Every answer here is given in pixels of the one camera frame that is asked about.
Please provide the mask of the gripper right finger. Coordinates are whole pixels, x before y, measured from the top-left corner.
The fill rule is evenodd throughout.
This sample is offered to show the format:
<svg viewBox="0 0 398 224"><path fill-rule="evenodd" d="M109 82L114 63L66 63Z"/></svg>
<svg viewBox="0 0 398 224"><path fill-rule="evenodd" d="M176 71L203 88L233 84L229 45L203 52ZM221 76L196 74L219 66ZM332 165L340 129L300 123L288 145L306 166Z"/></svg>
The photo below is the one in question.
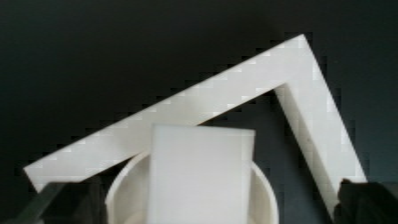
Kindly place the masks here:
<svg viewBox="0 0 398 224"><path fill-rule="evenodd" d="M334 224L398 224L398 182L341 181Z"/></svg>

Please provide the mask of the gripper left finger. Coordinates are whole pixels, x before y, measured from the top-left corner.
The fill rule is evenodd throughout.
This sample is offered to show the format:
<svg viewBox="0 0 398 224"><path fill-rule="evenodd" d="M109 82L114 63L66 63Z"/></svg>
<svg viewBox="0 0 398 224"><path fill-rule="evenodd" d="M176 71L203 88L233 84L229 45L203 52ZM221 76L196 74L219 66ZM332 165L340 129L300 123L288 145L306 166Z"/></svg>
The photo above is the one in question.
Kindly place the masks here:
<svg viewBox="0 0 398 224"><path fill-rule="evenodd" d="M14 218L14 224L107 224L101 179L50 183Z"/></svg>

